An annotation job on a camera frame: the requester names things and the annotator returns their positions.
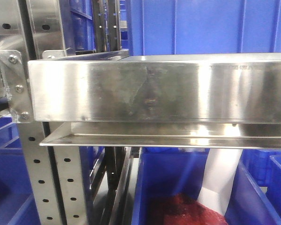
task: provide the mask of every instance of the metal frame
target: metal frame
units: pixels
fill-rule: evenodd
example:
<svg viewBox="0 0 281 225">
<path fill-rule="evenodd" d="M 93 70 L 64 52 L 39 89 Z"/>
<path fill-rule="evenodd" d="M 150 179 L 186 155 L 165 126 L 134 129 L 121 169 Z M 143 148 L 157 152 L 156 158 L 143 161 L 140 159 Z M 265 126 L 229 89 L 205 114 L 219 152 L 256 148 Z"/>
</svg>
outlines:
<svg viewBox="0 0 281 225">
<path fill-rule="evenodd" d="M 102 1 L 95 10 L 99 8 L 102 11 Z M 51 146 L 38 145 L 58 123 L 34 121 L 27 62 L 75 55 L 71 24 L 69 1 L 0 0 L 0 68 L 13 120 L 19 123 L 22 148 L 43 225 L 91 223 L 93 198 L 105 170 L 111 174 L 106 161 L 118 166 L 118 157 L 108 159 L 108 154 L 103 155 L 89 174 L 85 150 L 77 147 L 57 147 L 54 150 Z M 105 33 L 104 23 L 99 26 Z M 114 52 L 92 58 L 118 60 L 127 55 L 127 52 Z M 85 56 L 78 56 L 77 60 L 83 58 Z"/>
<path fill-rule="evenodd" d="M 18 124 L 35 202 L 43 225 L 64 225 L 58 172 L 51 147 L 41 147 L 50 129 L 33 118 L 27 62 L 36 59 L 25 1 L 0 0 L 0 70 L 13 121 Z"/>
</svg>

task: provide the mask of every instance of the metal shelf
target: metal shelf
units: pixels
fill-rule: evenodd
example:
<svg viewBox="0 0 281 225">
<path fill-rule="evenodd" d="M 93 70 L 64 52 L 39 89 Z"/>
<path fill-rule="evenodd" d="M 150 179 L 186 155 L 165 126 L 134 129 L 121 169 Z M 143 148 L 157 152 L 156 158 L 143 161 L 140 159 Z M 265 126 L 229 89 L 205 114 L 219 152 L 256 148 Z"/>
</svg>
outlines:
<svg viewBox="0 0 281 225">
<path fill-rule="evenodd" d="M 64 123 L 40 145 L 281 149 L 281 124 Z"/>
</svg>

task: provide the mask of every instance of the metal bracket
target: metal bracket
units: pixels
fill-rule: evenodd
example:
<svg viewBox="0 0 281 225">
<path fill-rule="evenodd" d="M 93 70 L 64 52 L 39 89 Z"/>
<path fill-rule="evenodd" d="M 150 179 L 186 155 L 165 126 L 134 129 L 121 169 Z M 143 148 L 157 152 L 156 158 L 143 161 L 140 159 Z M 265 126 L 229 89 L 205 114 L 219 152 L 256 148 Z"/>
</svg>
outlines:
<svg viewBox="0 0 281 225">
<path fill-rule="evenodd" d="M 31 123 L 33 111 L 21 53 L 0 50 L 0 68 L 13 122 Z"/>
<path fill-rule="evenodd" d="M 47 50 L 43 52 L 43 59 L 54 59 L 66 56 L 75 55 L 75 50 L 73 48 L 67 48 L 66 50 Z"/>
</svg>

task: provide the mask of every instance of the storage rack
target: storage rack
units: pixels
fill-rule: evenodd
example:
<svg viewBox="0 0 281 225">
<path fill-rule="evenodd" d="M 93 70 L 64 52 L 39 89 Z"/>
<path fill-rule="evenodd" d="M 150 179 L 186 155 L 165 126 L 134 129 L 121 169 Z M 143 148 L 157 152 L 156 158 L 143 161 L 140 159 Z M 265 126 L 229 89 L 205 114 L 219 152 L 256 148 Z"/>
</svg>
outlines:
<svg viewBox="0 0 281 225">
<path fill-rule="evenodd" d="M 281 53 L 217 55 L 216 61 L 214 55 L 128 57 L 128 51 L 120 51 L 119 3 L 92 3 L 97 53 L 74 56 L 67 0 L 0 0 L 0 78 L 6 91 L 0 82 L 0 98 L 7 95 L 19 128 L 42 225 L 91 224 L 104 170 L 109 200 L 101 224 L 119 224 L 134 146 L 281 149 Z M 164 90 L 173 84 L 168 75 L 177 71 L 188 89 Z M 233 78 L 222 80 L 239 72 L 258 90 L 255 98 L 222 88 L 234 87 Z M 210 74 L 209 87 L 200 83 L 201 73 Z M 216 95 L 207 95 L 207 88 Z M 175 112 L 171 98 L 180 99 Z M 229 108 L 257 101 L 258 114 L 253 107 Z M 189 102 L 199 107 L 185 110 Z M 86 152 L 79 146 L 93 145 L 106 147 L 90 179 Z"/>
</svg>

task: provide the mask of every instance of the perforated metal upright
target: perforated metal upright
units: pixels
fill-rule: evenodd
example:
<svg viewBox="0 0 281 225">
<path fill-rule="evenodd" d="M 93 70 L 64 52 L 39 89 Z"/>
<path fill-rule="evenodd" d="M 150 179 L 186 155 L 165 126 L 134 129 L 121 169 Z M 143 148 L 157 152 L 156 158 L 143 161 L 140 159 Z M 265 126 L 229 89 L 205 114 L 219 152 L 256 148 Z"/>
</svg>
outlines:
<svg viewBox="0 0 281 225">
<path fill-rule="evenodd" d="M 93 7 L 97 52 L 107 49 L 102 4 Z M 59 123 L 36 122 L 30 96 L 28 61 L 69 55 L 75 45 L 68 0 L 0 0 L 0 68 L 42 225 L 91 223 L 95 191 L 86 150 L 39 146 Z"/>
<path fill-rule="evenodd" d="M 13 121 L 18 123 L 39 217 L 43 225 L 65 224 L 52 148 L 40 147 L 49 128 L 34 121 L 27 62 L 35 60 L 26 2 L 0 0 L 0 68 Z"/>
</svg>

